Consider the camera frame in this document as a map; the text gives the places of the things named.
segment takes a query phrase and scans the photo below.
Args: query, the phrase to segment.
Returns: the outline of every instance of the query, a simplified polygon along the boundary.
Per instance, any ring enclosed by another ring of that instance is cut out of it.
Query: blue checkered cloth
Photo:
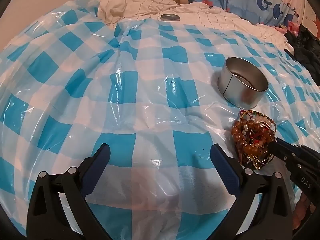
[[[255,109],[277,136],[319,150],[319,89],[273,44],[151,19],[111,30],[98,6],[68,2],[0,54],[0,202],[23,234],[39,172],[63,173],[107,143],[109,165],[86,199],[114,240],[206,239],[235,200],[209,156],[214,143],[233,151],[240,109],[216,84],[227,57],[268,78]]]

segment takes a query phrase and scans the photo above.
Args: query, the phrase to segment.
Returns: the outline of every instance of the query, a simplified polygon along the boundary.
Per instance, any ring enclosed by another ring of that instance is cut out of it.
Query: tin can
[[[218,88],[230,103],[249,110],[259,103],[269,83],[262,71],[249,61],[229,57],[218,78]]]

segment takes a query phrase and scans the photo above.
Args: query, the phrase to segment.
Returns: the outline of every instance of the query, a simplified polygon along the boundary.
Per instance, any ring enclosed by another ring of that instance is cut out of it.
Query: finger
[[[297,214],[295,214],[295,212],[292,215],[292,229],[295,230],[300,226],[301,220],[299,219],[299,217],[297,216]]]
[[[310,206],[311,204],[311,201],[309,199],[307,199],[305,202],[304,202],[304,205],[306,207],[306,209]]]
[[[313,213],[315,210],[316,210],[316,206],[311,203],[311,205],[310,205],[311,213]]]
[[[302,192],[300,196],[300,201],[305,202],[306,200],[307,200],[307,196]]]
[[[297,217],[299,218],[300,221],[305,217],[306,210],[307,210],[307,208],[304,205],[304,203],[302,201],[298,201],[294,211],[295,211],[295,213],[296,213],[296,215],[297,215]]]

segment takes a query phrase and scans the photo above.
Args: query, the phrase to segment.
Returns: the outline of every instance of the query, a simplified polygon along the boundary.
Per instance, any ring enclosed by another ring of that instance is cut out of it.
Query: transparent plastic sheet
[[[39,172],[63,173],[108,143],[110,162],[86,200],[113,239],[206,239],[235,200],[209,155],[213,143],[234,153],[229,131],[240,109],[216,84],[227,57],[243,57],[266,75],[269,90],[255,110],[275,120],[277,136],[319,150],[319,89],[273,44],[151,19],[110,30],[97,7],[68,2],[0,54],[0,202],[22,233]],[[274,171],[293,202],[283,162],[274,159],[261,173]]]

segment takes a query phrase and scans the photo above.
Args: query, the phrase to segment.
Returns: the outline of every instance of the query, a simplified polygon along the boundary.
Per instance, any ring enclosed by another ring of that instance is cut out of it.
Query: jewelry pile
[[[276,141],[276,124],[254,110],[241,110],[239,115],[240,119],[234,122],[231,129],[239,162],[248,168],[260,170],[274,157],[268,153],[268,143]]]

